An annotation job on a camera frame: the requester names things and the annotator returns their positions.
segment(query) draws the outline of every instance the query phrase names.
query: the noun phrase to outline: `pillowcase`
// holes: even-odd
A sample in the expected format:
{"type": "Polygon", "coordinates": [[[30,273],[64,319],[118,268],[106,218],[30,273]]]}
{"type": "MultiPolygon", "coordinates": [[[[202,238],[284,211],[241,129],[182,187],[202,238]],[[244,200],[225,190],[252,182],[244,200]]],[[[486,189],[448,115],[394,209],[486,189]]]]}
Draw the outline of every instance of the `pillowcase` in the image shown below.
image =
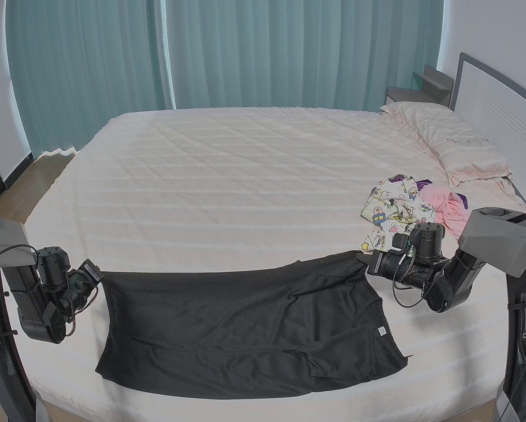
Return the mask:
{"type": "Polygon", "coordinates": [[[381,110],[419,135],[445,169],[450,186],[479,178],[511,177],[510,165],[498,149],[446,106],[395,102],[381,110]]]}

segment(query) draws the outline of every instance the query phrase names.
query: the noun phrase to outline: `white bed sheet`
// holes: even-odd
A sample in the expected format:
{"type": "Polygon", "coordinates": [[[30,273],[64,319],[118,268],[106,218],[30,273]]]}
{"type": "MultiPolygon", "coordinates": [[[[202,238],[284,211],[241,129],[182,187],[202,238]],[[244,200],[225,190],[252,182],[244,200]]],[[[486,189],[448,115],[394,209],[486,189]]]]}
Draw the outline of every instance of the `white bed sheet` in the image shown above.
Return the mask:
{"type": "MultiPolygon", "coordinates": [[[[360,209],[380,178],[447,181],[437,161],[391,116],[302,108],[124,114],[69,163],[30,215],[37,248],[59,245],[78,266],[206,272],[278,267],[350,249],[373,226],[360,209]]],[[[471,207],[523,209],[508,182],[463,183],[471,207]]],[[[456,242],[444,240],[451,256],[456,242]]],[[[438,421],[494,397],[505,370],[506,286],[485,266],[470,298],[448,313],[384,299],[406,368],[370,383],[296,398],[216,401],[143,393],[94,372],[108,332],[103,292],[60,345],[11,323],[42,397],[97,422],[438,421]]],[[[413,301],[411,292],[402,299],[413,301]]]]}

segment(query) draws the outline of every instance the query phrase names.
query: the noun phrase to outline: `curtain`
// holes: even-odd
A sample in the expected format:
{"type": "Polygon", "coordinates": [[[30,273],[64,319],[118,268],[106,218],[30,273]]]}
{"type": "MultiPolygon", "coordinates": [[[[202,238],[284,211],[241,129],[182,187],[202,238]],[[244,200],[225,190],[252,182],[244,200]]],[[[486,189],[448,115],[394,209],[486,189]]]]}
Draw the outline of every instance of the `curtain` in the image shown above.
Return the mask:
{"type": "Polygon", "coordinates": [[[437,65],[443,0],[165,0],[177,108],[378,110],[437,65]]]}
{"type": "Polygon", "coordinates": [[[154,0],[7,0],[6,41],[35,157],[81,149],[122,113],[172,108],[154,0]]]}

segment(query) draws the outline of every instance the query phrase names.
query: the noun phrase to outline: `black baseboard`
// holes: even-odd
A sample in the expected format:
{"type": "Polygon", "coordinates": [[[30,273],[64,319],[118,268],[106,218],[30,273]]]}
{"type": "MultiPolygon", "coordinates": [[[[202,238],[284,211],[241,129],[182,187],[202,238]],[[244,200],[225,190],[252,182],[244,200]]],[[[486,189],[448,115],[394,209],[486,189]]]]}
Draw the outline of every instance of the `black baseboard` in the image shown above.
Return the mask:
{"type": "Polygon", "coordinates": [[[25,159],[23,159],[20,164],[15,167],[15,170],[11,172],[11,174],[5,179],[5,188],[11,189],[11,186],[13,186],[13,183],[19,179],[21,174],[27,170],[27,167],[34,161],[34,158],[32,157],[32,152],[27,155],[25,159]]]}

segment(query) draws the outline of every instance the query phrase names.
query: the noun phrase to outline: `floor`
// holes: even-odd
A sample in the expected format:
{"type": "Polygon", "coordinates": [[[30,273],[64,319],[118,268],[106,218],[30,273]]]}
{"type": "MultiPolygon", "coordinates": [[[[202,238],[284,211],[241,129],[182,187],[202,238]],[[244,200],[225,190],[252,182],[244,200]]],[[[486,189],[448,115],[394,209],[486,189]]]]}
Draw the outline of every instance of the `floor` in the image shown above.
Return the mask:
{"type": "MultiPolygon", "coordinates": [[[[41,156],[32,163],[11,189],[5,191],[0,197],[0,217],[26,222],[36,203],[50,189],[72,158],[73,154],[55,154],[41,156]]],[[[80,418],[52,404],[46,404],[46,406],[54,422],[89,422],[87,419],[80,418]]],[[[488,402],[447,422],[490,422],[493,407],[494,402],[488,402]]],[[[0,422],[7,422],[1,406],[0,422]]]]}

